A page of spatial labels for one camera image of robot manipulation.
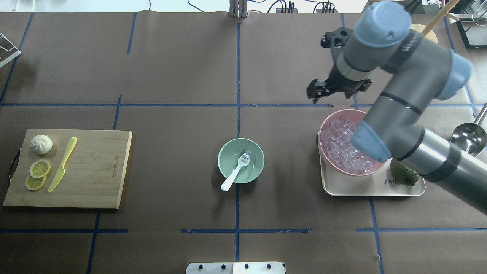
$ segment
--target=lemon slice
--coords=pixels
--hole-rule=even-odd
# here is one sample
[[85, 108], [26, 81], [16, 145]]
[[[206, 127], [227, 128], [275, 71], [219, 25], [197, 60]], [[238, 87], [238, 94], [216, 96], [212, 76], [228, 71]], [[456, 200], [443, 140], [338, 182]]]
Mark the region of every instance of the lemon slice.
[[25, 187], [30, 191], [36, 191], [46, 184], [46, 177], [33, 178], [32, 176], [27, 176], [25, 179]]
[[42, 178], [51, 171], [51, 163], [48, 160], [38, 160], [32, 164], [29, 174], [32, 178]]

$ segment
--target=bowl of ice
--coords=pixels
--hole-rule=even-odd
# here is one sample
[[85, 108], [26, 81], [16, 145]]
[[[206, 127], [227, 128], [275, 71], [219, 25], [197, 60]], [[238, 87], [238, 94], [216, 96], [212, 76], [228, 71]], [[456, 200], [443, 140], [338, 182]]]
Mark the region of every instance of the bowl of ice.
[[366, 113], [356, 109], [342, 109], [330, 114], [318, 132], [321, 158], [339, 172], [349, 176], [367, 176], [384, 163], [377, 162], [350, 143], [350, 138]]

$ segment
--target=white bracket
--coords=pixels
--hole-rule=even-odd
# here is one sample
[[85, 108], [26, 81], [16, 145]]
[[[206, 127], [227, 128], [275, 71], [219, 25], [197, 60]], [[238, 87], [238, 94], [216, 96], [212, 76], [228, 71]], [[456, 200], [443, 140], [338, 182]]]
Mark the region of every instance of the white bracket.
[[247, 17], [247, 0], [230, 0], [230, 17]]
[[190, 263], [186, 274], [286, 274], [279, 262]]

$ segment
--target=white tray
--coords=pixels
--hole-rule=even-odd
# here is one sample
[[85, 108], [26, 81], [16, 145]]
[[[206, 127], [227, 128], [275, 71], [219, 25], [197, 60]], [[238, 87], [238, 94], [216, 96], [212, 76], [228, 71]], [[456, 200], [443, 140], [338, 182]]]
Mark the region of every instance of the white tray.
[[319, 157], [323, 189], [331, 196], [421, 196], [425, 180], [420, 177], [413, 187], [396, 182], [389, 170], [391, 160], [369, 176], [348, 176], [338, 172], [332, 165]]

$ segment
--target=wooden cutting board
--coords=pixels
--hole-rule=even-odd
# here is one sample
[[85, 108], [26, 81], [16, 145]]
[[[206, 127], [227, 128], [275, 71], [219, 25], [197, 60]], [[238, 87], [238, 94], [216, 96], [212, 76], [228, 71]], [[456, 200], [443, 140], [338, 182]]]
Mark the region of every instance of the wooden cutting board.
[[[30, 149], [30, 141], [37, 135], [48, 135], [53, 141], [52, 149], [44, 155]], [[78, 142], [65, 165], [66, 174], [54, 191], [48, 193], [71, 137], [78, 138]], [[118, 209], [131, 141], [131, 131], [29, 129], [3, 204]], [[30, 166], [39, 159], [48, 160], [51, 171], [41, 189], [30, 191], [25, 180]]]

